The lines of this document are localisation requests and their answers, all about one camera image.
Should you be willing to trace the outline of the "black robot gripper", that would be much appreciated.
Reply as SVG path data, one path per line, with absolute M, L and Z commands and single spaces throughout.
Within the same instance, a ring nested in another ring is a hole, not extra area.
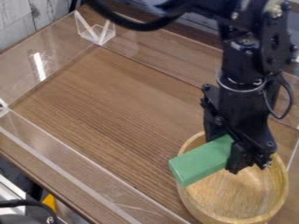
M 265 170 L 277 153 L 269 116 L 277 104 L 278 81 L 263 80 L 259 86 L 242 89 L 219 80 L 218 86 L 205 84 L 201 90 L 206 140 L 211 142 L 225 135 L 234 140 L 226 170 L 238 174 L 254 165 Z

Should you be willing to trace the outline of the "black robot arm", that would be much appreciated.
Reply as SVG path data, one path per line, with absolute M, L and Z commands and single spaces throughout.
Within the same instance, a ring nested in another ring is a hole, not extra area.
M 277 153 L 269 118 L 279 91 L 293 89 L 283 70 L 295 60 L 297 45 L 287 28 L 287 0 L 163 0 L 155 5 L 170 17 L 187 12 L 217 20 L 223 54 L 217 85 L 202 86 L 206 139 L 231 136 L 226 169 L 237 174 L 265 169 Z

